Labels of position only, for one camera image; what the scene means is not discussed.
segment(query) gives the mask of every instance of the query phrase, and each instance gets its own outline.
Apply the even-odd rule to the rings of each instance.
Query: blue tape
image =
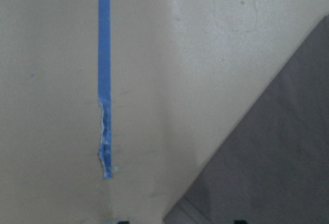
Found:
[[[98,100],[102,108],[99,156],[104,178],[111,178],[111,65],[109,0],[98,0]]]

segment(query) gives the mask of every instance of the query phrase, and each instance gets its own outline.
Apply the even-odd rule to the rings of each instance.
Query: blue tape strip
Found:
[[[98,100],[102,108],[99,156],[104,178],[111,178],[111,65],[109,0],[98,0]]]

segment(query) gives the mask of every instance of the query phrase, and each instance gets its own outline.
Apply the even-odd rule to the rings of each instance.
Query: blue line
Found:
[[[102,135],[99,156],[104,178],[111,178],[111,65],[110,2],[98,0],[98,100],[102,108]]]

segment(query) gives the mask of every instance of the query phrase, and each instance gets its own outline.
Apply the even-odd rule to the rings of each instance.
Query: gray fabric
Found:
[[[329,18],[215,153],[166,224],[329,223]]]

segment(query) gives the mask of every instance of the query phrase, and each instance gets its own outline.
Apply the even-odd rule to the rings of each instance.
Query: beige floor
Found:
[[[97,4],[0,0],[0,223],[161,223],[329,12],[329,0],[112,0],[105,181]]]

